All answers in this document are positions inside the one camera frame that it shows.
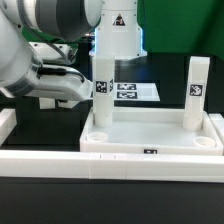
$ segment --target label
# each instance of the label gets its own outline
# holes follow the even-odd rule
[[[144,149],[144,154],[158,154],[156,149]]]
[[[114,26],[126,26],[121,14],[118,15],[118,17],[114,21],[113,25]]]

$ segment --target black surface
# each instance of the black surface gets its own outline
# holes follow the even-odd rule
[[[223,184],[0,180],[4,224],[223,224]]]
[[[80,69],[91,78],[83,43]],[[161,102],[119,102],[117,106],[183,108],[187,55],[157,54],[148,63],[117,69],[116,81],[156,82]],[[213,58],[205,109],[224,112],[223,61]],[[6,149],[78,151],[91,102],[73,110],[40,111],[35,98],[0,98],[16,107],[18,125]],[[0,178],[1,224],[223,224],[224,185],[208,183]]]

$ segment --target white base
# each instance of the white base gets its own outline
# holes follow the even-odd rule
[[[16,125],[15,111],[0,114],[0,131]],[[210,115],[221,139],[224,119]],[[158,180],[224,183],[224,157],[0,150],[1,177]]]
[[[222,155],[223,144],[209,117],[204,113],[203,129],[189,132],[183,129],[184,110],[114,108],[113,125],[99,128],[94,124],[93,110],[90,111],[80,138],[82,152],[103,153],[146,153],[154,150],[158,154]],[[107,142],[87,140],[90,133],[104,133]],[[198,136],[209,137],[215,147],[195,146]]]

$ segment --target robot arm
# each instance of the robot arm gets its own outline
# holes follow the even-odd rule
[[[82,101],[92,83],[77,70],[46,66],[22,36],[22,27],[74,41],[93,29],[102,0],[0,0],[0,90],[7,97]]]

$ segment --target warning sticker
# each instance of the warning sticker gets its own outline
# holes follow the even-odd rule
[[[118,15],[117,19],[115,20],[114,26],[125,26],[125,22],[121,14]]]

